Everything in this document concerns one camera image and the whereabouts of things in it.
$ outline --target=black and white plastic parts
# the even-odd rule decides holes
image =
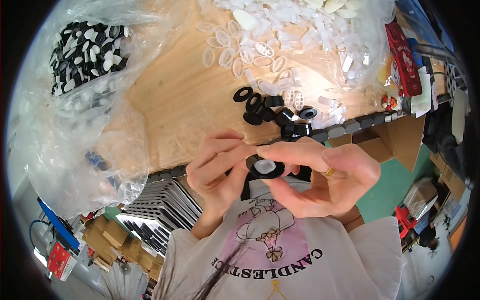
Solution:
[[[250,173],[260,179],[274,179],[282,176],[285,172],[285,164],[279,161],[271,161],[258,156],[249,156],[245,163]]]
[[[55,33],[49,61],[49,71],[54,75],[52,94],[60,96],[125,68],[128,58],[120,55],[120,45],[127,36],[128,29],[124,26],[87,21],[70,23]]]

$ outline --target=white plastic insert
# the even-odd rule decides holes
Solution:
[[[240,57],[244,63],[248,65],[253,64],[253,59],[254,59],[253,51],[247,46],[240,47]]]
[[[213,65],[214,61],[215,61],[215,53],[213,52],[212,48],[205,49],[204,59],[203,59],[204,66],[208,68],[211,65]]]
[[[207,44],[212,46],[213,48],[223,48],[223,45],[216,40],[215,36],[207,38]]]
[[[202,32],[211,33],[213,32],[213,25],[207,22],[201,22],[197,24],[197,29]]]
[[[237,22],[230,20],[227,23],[227,29],[231,36],[240,36],[240,25]]]
[[[233,75],[239,78],[243,75],[244,70],[245,70],[245,64],[243,63],[240,57],[237,57],[233,62]]]
[[[303,93],[300,91],[295,92],[295,101],[293,102],[293,106],[296,110],[302,110],[303,105],[305,104],[305,98],[303,97]]]
[[[282,78],[282,79],[279,79],[275,85],[277,86],[278,90],[281,92],[281,91],[285,91],[292,88],[295,85],[295,83],[291,78]]]
[[[273,58],[267,56],[259,56],[253,60],[253,64],[257,67],[270,67],[273,63]]]
[[[250,69],[245,69],[244,72],[245,72],[245,76],[247,76],[248,82],[250,83],[250,86],[252,87],[252,89],[256,89],[257,88],[257,82],[255,82],[255,77],[253,76]]]
[[[260,174],[268,174],[275,170],[275,162],[268,159],[261,159],[256,161],[253,166]]]
[[[245,28],[246,30],[250,31],[257,27],[258,21],[253,16],[251,16],[248,12],[244,12],[243,10],[234,10],[233,16],[235,20]]]
[[[270,47],[270,45],[268,45],[264,42],[256,42],[255,43],[255,49],[257,49],[257,51],[260,54],[265,55],[267,57],[272,57],[275,54],[272,47]]]
[[[263,80],[258,87],[262,90],[262,92],[267,93],[270,96],[276,96],[279,92],[278,88],[267,80]]]
[[[273,73],[281,72],[286,67],[286,65],[287,65],[287,58],[285,56],[280,56],[273,63],[273,66],[272,66]]]
[[[215,32],[215,37],[219,44],[225,47],[230,47],[230,37],[225,31],[218,30],[217,32]]]
[[[283,103],[286,107],[292,108],[293,102],[295,101],[295,91],[293,89],[288,89],[283,92]]]

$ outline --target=plastic wrap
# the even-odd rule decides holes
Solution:
[[[149,168],[144,119],[123,95],[177,38],[189,13],[187,0],[65,0],[40,28],[15,87],[22,120],[15,146],[35,191],[58,216],[128,204],[143,190]],[[52,43],[72,21],[128,25],[131,38],[120,49],[130,57],[122,71],[54,97]]]

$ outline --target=white oval plastic part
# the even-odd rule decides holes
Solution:
[[[232,60],[233,60],[233,49],[227,48],[223,50],[222,54],[220,54],[220,59],[218,60],[218,63],[222,67],[229,68],[231,67]]]
[[[257,51],[260,54],[268,56],[268,57],[272,57],[275,54],[272,47],[270,47],[270,45],[268,45],[264,42],[256,42],[255,43],[255,49],[257,49]]]
[[[303,97],[302,92],[295,92],[295,101],[293,102],[293,106],[296,110],[302,110],[303,104],[305,103],[305,98]]]
[[[259,56],[253,60],[253,64],[257,67],[270,67],[273,63],[273,58],[267,56]]]
[[[293,89],[288,89],[283,92],[283,103],[286,107],[292,108],[293,102],[295,101],[295,91]]]
[[[251,16],[248,12],[244,12],[243,10],[234,10],[233,11],[233,16],[235,17],[235,20],[245,28],[245,30],[252,30],[258,25],[257,19],[255,19],[253,16]]]
[[[213,25],[207,22],[201,22],[197,24],[197,29],[202,32],[211,33],[213,32]]]
[[[227,23],[227,29],[231,36],[240,36],[240,25],[237,22],[230,20]]]
[[[267,80],[262,81],[258,87],[262,90],[262,92],[267,93],[270,96],[278,95],[278,88],[274,84],[269,83]]]
[[[273,73],[278,73],[283,71],[286,65],[287,65],[287,58],[285,56],[280,56],[273,63],[273,66],[272,66]]]
[[[254,56],[253,56],[252,49],[250,49],[246,46],[242,46],[242,47],[240,47],[239,52],[240,52],[240,57],[241,57],[241,59],[243,60],[244,63],[246,63],[248,65],[253,64]]]
[[[233,49],[233,55],[237,55],[240,50],[240,44],[236,37],[230,37],[230,48]]]
[[[326,13],[332,13],[345,4],[346,0],[327,0],[325,2],[324,10]]]
[[[277,86],[278,90],[281,92],[281,91],[285,91],[292,88],[295,85],[295,83],[291,78],[282,78],[278,80],[275,85]]]
[[[211,48],[207,48],[205,49],[204,51],[204,66],[205,67],[210,67],[211,65],[213,65],[215,61],[215,53],[213,52],[213,50]]]
[[[223,45],[220,44],[217,40],[216,37],[211,36],[207,39],[207,44],[212,46],[213,48],[223,48]]]
[[[340,17],[345,19],[355,18],[358,15],[356,11],[344,10],[344,9],[337,10],[336,13],[338,13]]]
[[[268,159],[256,161],[253,166],[260,174],[268,174],[275,170],[275,162]]]
[[[245,69],[245,64],[240,57],[237,57],[233,62],[233,75],[239,78],[243,75],[243,70]]]
[[[216,40],[225,47],[230,47],[230,37],[223,30],[215,32]]]

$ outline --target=clear plastic oval piece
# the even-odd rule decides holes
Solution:
[[[275,54],[272,47],[270,47],[270,45],[268,45],[264,42],[256,42],[255,43],[255,49],[257,49],[257,51],[260,54],[268,56],[268,57],[272,57]]]
[[[240,44],[239,44],[237,38],[234,37],[234,36],[230,37],[230,48],[233,49],[233,55],[237,55],[239,53]]]
[[[230,37],[225,31],[218,30],[217,32],[215,32],[215,37],[219,44],[225,47],[230,47]]]
[[[285,56],[280,56],[273,63],[272,71],[274,73],[281,72],[286,67],[286,65],[287,65],[287,58]]]
[[[283,103],[286,107],[292,108],[293,102],[295,101],[295,91],[293,89],[288,89],[283,92]]]
[[[244,70],[245,70],[245,64],[243,63],[240,57],[237,57],[233,62],[233,75],[235,75],[235,77],[241,77],[243,75]]]
[[[244,63],[246,63],[248,65],[253,64],[254,56],[253,56],[252,49],[250,49],[246,46],[240,47],[240,57],[241,57],[241,59],[243,60]]]
[[[232,48],[227,48],[223,50],[222,54],[220,54],[220,59],[218,60],[218,64],[220,66],[229,68],[232,65],[232,60],[233,60],[233,49]]]
[[[213,25],[207,22],[201,22],[197,24],[197,29],[203,32],[211,33],[213,32]]]
[[[270,67],[273,63],[273,58],[267,56],[259,56],[253,60],[253,64],[257,67]]]
[[[211,48],[207,48],[204,51],[204,66],[205,67],[210,67],[213,65],[213,62],[215,61],[215,53]]]
[[[267,93],[270,96],[278,95],[278,88],[267,80],[262,81],[258,87],[262,90],[262,92]]]
[[[212,46],[213,48],[223,48],[223,45],[220,44],[217,40],[216,37],[211,36],[207,39],[207,44]]]
[[[231,36],[240,36],[240,25],[237,22],[230,20],[227,23],[227,29]]]
[[[295,101],[293,102],[293,106],[296,110],[302,110],[303,105],[305,104],[305,98],[303,97],[302,92],[295,92]]]

